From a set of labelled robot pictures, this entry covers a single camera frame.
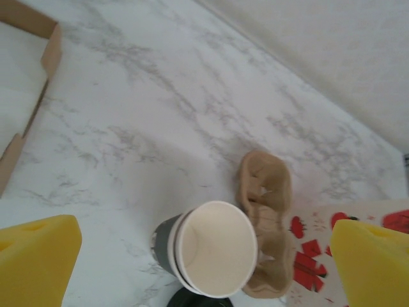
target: yellow foam pad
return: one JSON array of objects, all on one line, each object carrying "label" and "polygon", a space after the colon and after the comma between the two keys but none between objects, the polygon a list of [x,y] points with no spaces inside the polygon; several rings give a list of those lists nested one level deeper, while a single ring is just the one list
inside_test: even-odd
[{"label": "yellow foam pad", "polygon": [[69,215],[1,229],[0,305],[61,306],[81,241]]},{"label": "yellow foam pad", "polygon": [[350,307],[409,306],[409,235],[342,219],[331,252]]}]

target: white paper cup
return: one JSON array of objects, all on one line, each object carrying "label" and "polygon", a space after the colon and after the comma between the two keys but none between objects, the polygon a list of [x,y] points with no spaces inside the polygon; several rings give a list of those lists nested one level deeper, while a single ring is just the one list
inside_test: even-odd
[{"label": "white paper cup", "polygon": [[210,201],[181,221],[174,252],[178,270],[191,288],[224,298],[250,279],[258,245],[251,222],[239,208]]}]

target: black lid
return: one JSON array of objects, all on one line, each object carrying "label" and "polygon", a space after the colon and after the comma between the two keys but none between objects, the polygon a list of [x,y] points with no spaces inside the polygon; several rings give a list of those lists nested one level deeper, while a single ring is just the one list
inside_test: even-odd
[{"label": "black lid", "polygon": [[167,307],[233,307],[229,299],[212,299],[182,288],[171,298]]}]

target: white marble surface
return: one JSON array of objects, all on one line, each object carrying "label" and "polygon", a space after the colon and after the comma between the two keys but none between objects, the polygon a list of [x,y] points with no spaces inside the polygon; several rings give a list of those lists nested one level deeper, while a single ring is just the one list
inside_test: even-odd
[{"label": "white marble surface", "polygon": [[64,307],[165,306],[180,284],[148,253],[150,233],[201,202],[234,201],[253,148],[288,163],[297,207],[407,197],[395,148],[196,3],[29,3],[61,21],[64,55],[0,226],[77,217]]}]

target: white wall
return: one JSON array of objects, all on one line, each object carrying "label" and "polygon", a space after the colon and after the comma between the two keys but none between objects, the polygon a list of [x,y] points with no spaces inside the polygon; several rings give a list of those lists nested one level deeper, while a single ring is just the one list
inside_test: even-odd
[{"label": "white wall", "polygon": [[197,0],[409,152],[408,0]]}]

